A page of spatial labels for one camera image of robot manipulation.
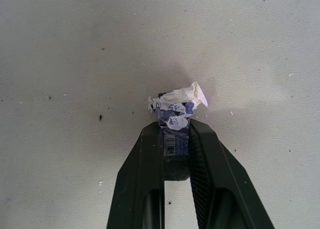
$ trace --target crumpled paper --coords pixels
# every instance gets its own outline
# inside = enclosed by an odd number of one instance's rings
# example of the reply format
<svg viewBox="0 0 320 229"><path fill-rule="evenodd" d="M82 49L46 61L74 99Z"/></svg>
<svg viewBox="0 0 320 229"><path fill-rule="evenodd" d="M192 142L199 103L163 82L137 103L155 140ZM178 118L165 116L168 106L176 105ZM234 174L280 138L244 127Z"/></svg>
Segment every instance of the crumpled paper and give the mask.
<svg viewBox="0 0 320 229"><path fill-rule="evenodd" d="M189 117L202 103L208 106L207 99L198 83L190 87L165 93L160 97L148 99L148 108L158 117L160 127L179 131L189 125Z"/></svg>

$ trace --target textured surface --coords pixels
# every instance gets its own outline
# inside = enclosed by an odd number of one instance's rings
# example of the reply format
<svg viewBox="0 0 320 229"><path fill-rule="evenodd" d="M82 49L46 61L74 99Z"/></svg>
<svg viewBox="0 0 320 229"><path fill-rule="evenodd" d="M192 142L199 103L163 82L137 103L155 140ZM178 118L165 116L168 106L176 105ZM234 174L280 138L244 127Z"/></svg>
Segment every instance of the textured surface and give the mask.
<svg viewBox="0 0 320 229"><path fill-rule="evenodd" d="M319 11L320 0L0 0L0 228L104 229L117 172L155 120L148 96L193 81L209 102L199 120L275 227L320 228ZM167 228L195 228L188 184L166 191L167 211L188 215Z"/></svg>

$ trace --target white wall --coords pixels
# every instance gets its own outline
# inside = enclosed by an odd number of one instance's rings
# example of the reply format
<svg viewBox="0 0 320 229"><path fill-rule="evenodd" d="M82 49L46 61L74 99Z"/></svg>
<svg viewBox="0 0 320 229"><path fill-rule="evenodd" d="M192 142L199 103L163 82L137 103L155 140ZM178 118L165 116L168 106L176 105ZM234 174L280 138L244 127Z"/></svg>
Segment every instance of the white wall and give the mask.
<svg viewBox="0 0 320 229"><path fill-rule="evenodd" d="M320 228L319 13L320 0L0 0L0 228L104 229L155 120L148 96L193 81L199 120L275 228ZM187 184L174 186L181 208Z"/></svg>

